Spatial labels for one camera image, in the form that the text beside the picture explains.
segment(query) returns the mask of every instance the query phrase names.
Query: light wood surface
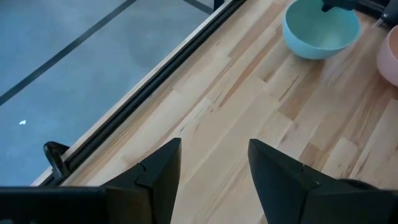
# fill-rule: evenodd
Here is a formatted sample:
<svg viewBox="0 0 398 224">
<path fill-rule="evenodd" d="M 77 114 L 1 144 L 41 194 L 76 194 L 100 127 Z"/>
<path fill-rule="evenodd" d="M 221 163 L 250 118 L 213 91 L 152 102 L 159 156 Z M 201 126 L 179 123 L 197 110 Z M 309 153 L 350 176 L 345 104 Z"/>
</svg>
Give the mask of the light wood surface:
<svg viewBox="0 0 398 224">
<path fill-rule="evenodd" d="M 304 60 L 282 39 L 286 4 L 248 0 L 64 184 L 102 184 L 178 136 L 173 223 L 266 223 L 251 138 L 333 177 L 398 188 L 398 90 L 376 68 L 387 30 L 358 14 L 357 43 Z"/>
</svg>

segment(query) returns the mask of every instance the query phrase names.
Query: wooden countertop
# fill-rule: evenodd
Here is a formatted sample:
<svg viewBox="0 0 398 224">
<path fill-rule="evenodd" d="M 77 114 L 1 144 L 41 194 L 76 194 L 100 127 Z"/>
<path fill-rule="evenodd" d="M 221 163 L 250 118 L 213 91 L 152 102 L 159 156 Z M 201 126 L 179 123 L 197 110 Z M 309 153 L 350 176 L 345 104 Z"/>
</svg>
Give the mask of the wooden countertop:
<svg viewBox="0 0 398 224">
<path fill-rule="evenodd" d="M 304 60 L 282 39 L 286 4 L 244 3 L 64 184 L 102 184 L 179 136 L 173 223 L 266 223 L 251 138 L 333 177 L 398 188 L 398 90 L 376 68 L 387 30 L 358 14 L 357 43 Z"/>
</svg>

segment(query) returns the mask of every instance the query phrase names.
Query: wood plank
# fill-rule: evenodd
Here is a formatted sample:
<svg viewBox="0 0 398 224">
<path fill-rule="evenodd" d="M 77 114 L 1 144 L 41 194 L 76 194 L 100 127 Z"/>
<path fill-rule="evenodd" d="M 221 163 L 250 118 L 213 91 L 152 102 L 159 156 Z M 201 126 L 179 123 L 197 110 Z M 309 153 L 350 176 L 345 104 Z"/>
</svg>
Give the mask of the wood plank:
<svg viewBox="0 0 398 224">
<path fill-rule="evenodd" d="M 398 89 L 375 63 L 387 31 L 360 14 L 357 43 L 304 60 L 282 39 L 287 2 L 248 0 L 64 185 L 102 184 L 182 137 L 173 223 L 266 223 L 250 138 L 333 177 L 398 188 Z"/>
</svg>

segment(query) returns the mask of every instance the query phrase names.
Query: black clamp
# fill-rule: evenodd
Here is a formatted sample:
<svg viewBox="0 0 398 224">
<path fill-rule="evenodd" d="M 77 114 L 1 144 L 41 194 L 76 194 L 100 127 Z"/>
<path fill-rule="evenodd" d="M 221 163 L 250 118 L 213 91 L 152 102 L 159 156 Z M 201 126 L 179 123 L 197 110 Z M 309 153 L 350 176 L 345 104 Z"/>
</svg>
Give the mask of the black clamp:
<svg viewBox="0 0 398 224">
<path fill-rule="evenodd" d="M 56 180 L 61 179 L 70 173 L 67 165 L 61 158 L 68 149 L 68 146 L 53 141 L 49 141 L 44 144 L 44 154 L 52 166 L 52 173 Z"/>
</svg>

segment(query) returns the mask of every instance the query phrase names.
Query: pink bowl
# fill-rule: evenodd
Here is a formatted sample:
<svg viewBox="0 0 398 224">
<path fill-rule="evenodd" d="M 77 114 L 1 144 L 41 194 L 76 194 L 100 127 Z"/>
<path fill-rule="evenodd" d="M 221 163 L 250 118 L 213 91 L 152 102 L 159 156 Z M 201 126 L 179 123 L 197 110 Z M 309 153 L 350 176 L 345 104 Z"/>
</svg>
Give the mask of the pink bowl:
<svg viewBox="0 0 398 224">
<path fill-rule="evenodd" d="M 386 80 L 398 86 L 398 26 L 392 28 L 381 45 L 377 67 Z"/>
</svg>

